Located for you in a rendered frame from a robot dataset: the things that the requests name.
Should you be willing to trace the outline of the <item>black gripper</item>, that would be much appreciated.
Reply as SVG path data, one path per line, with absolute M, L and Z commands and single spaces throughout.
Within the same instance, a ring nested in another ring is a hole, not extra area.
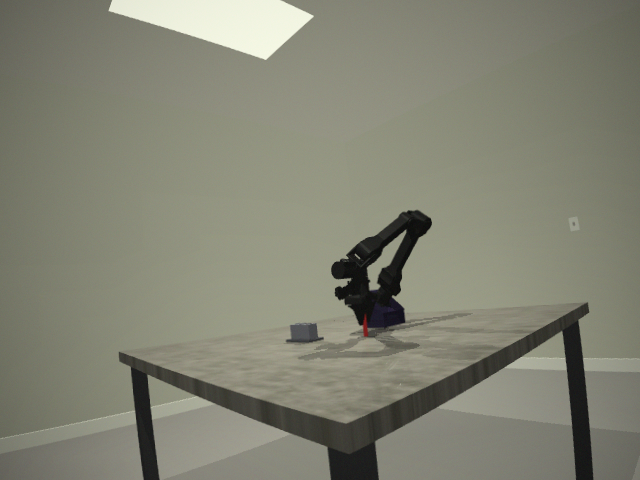
M 345 305 L 351 305 L 348 307 L 354 310 L 360 326 L 363 325 L 365 315 L 366 323 L 370 321 L 376 302 L 373 299 L 377 299 L 377 294 L 370 292 L 369 283 L 368 277 L 352 278 L 350 284 L 352 285 L 353 295 L 351 294 L 351 296 L 347 296 L 344 299 Z

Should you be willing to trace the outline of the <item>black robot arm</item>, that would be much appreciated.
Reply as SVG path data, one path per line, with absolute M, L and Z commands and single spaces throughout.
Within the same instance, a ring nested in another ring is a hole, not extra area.
M 382 269 L 377 282 L 381 287 L 375 301 L 380 306 L 391 305 L 389 300 L 392 295 L 396 296 L 401 291 L 402 269 L 418 239 L 426 234 L 431 225 L 431 218 L 420 210 L 401 212 L 390 225 L 376 236 L 367 237 L 359 242 L 346 254 L 348 259 L 335 262 L 331 267 L 332 276 L 335 279 L 368 277 L 367 267 L 376 262 L 382 255 L 383 249 L 406 230 L 390 265 Z M 348 285 L 343 288 L 341 286 L 335 288 L 335 297 L 338 297 L 339 301 L 353 295 L 352 285 L 349 281 L 347 283 Z

